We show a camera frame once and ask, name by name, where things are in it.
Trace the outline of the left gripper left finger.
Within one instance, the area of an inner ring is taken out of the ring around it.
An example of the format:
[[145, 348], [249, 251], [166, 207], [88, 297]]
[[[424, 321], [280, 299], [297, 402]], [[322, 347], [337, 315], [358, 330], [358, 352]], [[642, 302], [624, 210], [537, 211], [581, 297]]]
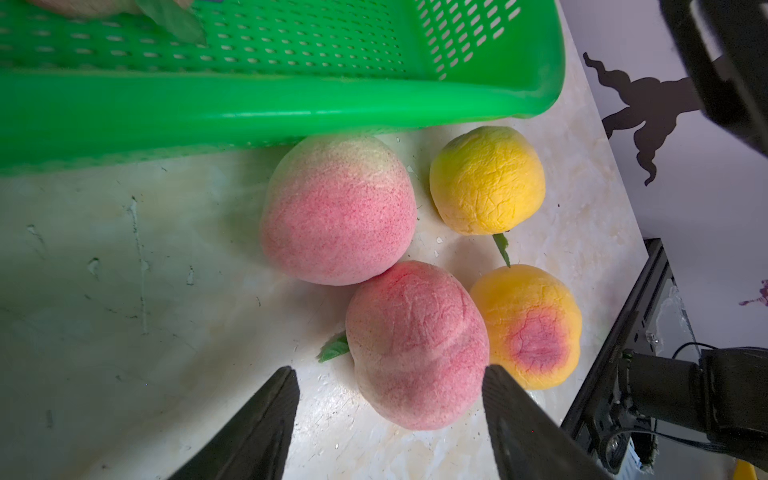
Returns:
[[281, 479], [300, 399], [296, 371], [283, 366], [173, 479]]

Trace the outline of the yellow red peach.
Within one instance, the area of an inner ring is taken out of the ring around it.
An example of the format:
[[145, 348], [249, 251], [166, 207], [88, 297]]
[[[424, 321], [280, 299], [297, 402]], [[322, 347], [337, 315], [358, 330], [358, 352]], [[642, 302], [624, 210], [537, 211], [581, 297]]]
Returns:
[[562, 384], [580, 358], [582, 315], [566, 285], [534, 266], [500, 267], [470, 295], [486, 325], [490, 362], [525, 390]]

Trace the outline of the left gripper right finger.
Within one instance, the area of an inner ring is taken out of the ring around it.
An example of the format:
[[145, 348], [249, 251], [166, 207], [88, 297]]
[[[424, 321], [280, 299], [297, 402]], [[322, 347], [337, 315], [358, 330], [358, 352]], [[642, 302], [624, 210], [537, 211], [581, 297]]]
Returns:
[[489, 365], [482, 401], [502, 479], [608, 479], [501, 366]]

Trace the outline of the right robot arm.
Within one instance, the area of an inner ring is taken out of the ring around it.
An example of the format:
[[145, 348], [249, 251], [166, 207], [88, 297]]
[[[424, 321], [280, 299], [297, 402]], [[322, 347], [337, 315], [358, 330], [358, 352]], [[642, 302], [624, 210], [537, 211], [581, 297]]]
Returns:
[[767, 3], [659, 3], [703, 114], [767, 155]]

